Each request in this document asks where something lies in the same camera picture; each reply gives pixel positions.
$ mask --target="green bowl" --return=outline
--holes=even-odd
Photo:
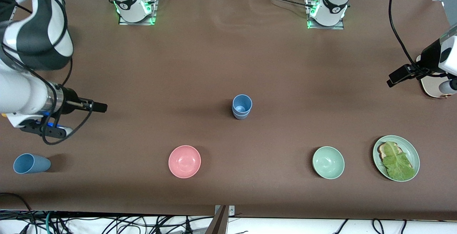
[[[391,177],[389,177],[389,174],[387,174],[387,169],[384,167],[384,164],[382,164],[381,156],[379,155],[379,151],[377,150],[382,143],[385,143],[387,141],[392,141],[398,144],[398,147],[400,147],[403,152],[406,154],[406,157],[410,161],[411,165],[413,166],[414,171],[416,172],[414,176],[409,179],[409,180],[394,180]],[[374,164],[376,165],[377,169],[387,177],[389,180],[393,181],[398,181],[398,182],[405,182],[405,181],[410,181],[414,177],[416,177],[417,173],[419,172],[419,166],[421,165],[421,162],[419,161],[419,155],[417,154],[416,149],[414,146],[406,139],[402,138],[401,136],[394,136],[394,135],[389,135],[389,136],[383,136],[379,140],[377,140],[376,144],[374,144],[373,147],[373,161]]]
[[[313,156],[313,168],[325,179],[336,179],[344,171],[343,155],[336,148],[322,146]]]

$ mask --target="pink bowl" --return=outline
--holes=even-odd
[[[199,171],[200,164],[200,153],[192,146],[178,146],[168,158],[171,173],[181,179],[195,175]]]

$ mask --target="blue cup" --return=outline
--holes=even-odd
[[[36,154],[21,154],[13,164],[13,169],[18,174],[44,172],[50,167],[51,161],[49,159]]]
[[[251,112],[252,100],[249,96],[240,94],[237,95],[232,102],[232,112],[238,120],[244,120]]]

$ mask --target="brown table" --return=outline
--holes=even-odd
[[[428,98],[413,80],[387,86],[407,63],[387,4],[351,0],[345,30],[328,31],[307,29],[304,8],[282,1],[160,0],[156,25],[138,27],[117,25],[107,0],[67,0],[67,86],[108,112],[52,147],[2,120],[2,190],[39,210],[210,215],[229,204],[243,216],[457,219],[456,98]],[[413,57],[449,28],[440,2],[395,0],[393,14]],[[243,121],[230,107],[240,93],[253,99]],[[375,168],[372,146],[388,134],[416,146],[415,179]],[[183,144],[202,156],[186,180],[167,166]],[[336,180],[311,166],[325,145],[346,161]],[[49,157],[50,172],[15,174],[14,159],[29,152]]]

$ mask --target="green lettuce leaf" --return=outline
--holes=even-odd
[[[410,161],[404,152],[399,153],[394,142],[387,141],[384,146],[384,157],[382,163],[387,169],[387,173],[394,180],[409,180],[416,171],[410,166]]]

